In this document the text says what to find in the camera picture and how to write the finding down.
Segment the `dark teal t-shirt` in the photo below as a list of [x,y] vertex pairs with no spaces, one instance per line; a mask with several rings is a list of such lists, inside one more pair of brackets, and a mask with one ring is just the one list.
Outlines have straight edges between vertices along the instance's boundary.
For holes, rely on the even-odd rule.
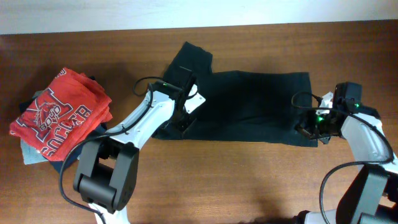
[[184,136],[167,128],[154,137],[161,140],[205,140],[270,142],[301,147],[317,147],[295,130],[304,112],[291,105],[294,94],[304,91],[295,102],[310,106],[312,88],[307,72],[252,73],[239,70],[212,71],[211,53],[189,42],[182,45],[164,73],[172,84],[174,68],[182,66],[194,71],[199,93],[205,102],[192,114],[196,121]]

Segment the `red folded printed shirt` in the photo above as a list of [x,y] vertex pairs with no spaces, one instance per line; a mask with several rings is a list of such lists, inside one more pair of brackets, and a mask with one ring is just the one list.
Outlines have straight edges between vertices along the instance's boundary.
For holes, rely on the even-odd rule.
[[112,119],[111,98],[84,73],[63,68],[9,126],[9,133],[49,161],[62,161],[100,123]]

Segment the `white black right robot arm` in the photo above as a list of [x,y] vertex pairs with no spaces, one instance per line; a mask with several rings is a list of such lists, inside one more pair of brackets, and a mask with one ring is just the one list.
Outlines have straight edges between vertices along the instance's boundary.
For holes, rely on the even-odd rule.
[[[397,156],[382,130],[373,108],[359,103],[331,107],[307,107],[307,136],[327,142],[338,136],[348,142],[353,162],[340,164],[323,178],[318,194],[319,212],[302,212],[301,223],[397,223],[397,205],[380,204],[383,196],[397,203]],[[326,183],[338,170],[357,166],[359,172],[338,206],[326,210]]]

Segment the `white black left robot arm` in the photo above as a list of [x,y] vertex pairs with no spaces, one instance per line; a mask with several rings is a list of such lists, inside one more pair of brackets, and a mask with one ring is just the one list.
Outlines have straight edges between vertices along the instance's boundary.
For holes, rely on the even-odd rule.
[[191,113],[204,102],[195,82],[180,88],[156,81],[127,118],[80,143],[73,188],[98,223],[128,223],[126,205],[136,186],[142,147],[160,129],[184,132]]

